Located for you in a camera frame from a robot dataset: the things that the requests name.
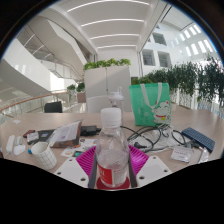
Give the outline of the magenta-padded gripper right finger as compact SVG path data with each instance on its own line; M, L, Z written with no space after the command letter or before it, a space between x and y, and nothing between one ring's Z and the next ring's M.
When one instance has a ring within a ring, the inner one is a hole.
M132 188L146 186L172 173L158 156L148 156L133 146L129 146L129 149L129 178Z

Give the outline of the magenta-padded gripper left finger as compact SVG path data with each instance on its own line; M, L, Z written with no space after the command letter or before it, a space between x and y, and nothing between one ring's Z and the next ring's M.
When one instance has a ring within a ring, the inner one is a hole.
M96 184L97 161L95 148L92 147L77 158L68 158L56 171L55 175L78 186L93 189Z

